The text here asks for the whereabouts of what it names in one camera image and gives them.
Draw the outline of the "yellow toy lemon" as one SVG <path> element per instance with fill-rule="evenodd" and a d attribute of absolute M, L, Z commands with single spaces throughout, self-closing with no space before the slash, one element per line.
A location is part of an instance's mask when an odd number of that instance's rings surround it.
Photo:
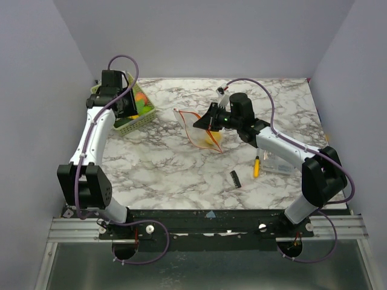
<path fill-rule="evenodd" d="M 223 139 L 223 135 L 221 132 L 212 132 L 210 131 L 207 135 L 206 135 L 206 139 L 205 139 L 205 142 L 209 145 L 213 145 L 213 146 L 216 146 L 217 144 L 219 144 Z"/>

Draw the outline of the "clear zip top bag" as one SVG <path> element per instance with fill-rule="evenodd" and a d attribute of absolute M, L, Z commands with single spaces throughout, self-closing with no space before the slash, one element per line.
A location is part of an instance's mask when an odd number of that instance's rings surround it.
<path fill-rule="evenodd" d="M 209 145 L 205 142 L 205 139 L 206 139 L 206 135 L 210 131 L 197 129 L 193 127 L 193 124 L 200 118 L 200 116 L 196 112 L 194 112 L 191 108 L 186 108 L 186 109 L 174 108 L 174 116 L 177 119 L 180 126 L 183 128 L 184 133 L 186 134 L 188 140 L 193 146 L 199 149 L 209 149 L 219 153 L 223 152 L 221 148 L 223 139 L 216 146 Z"/>

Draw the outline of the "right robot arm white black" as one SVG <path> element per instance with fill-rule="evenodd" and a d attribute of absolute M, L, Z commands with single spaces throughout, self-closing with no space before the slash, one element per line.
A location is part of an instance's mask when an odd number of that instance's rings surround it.
<path fill-rule="evenodd" d="M 347 186 L 338 154 L 330 146 L 320 149 L 274 132 L 270 123 L 256 118 L 252 101 L 245 93 L 232 94 L 229 102 L 229 111 L 211 103 L 193 126 L 207 132 L 233 129 L 243 142 L 274 153 L 300 171 L 302 194 L 284 210 L 278 222 L 282 235 L 293 236 L 305 218 Z"/>

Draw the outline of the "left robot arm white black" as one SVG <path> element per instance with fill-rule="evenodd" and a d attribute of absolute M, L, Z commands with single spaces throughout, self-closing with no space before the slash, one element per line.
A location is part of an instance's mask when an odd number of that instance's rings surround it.
<path fill-rule="evenodd" d="M 113 231 L 129 238 L 134 224 L 129 209 L 112 196 L 112 184 L 101 168 L 109 131 L 119 117 L 137 114 L 132 83 L 122 71 L 102 71 L 96 92 L 86 100 L 86 123 L 74 155 L 61 164 L 57 177 L 66 203 L 80 219 L 96 213 L 114 222 Z"/>

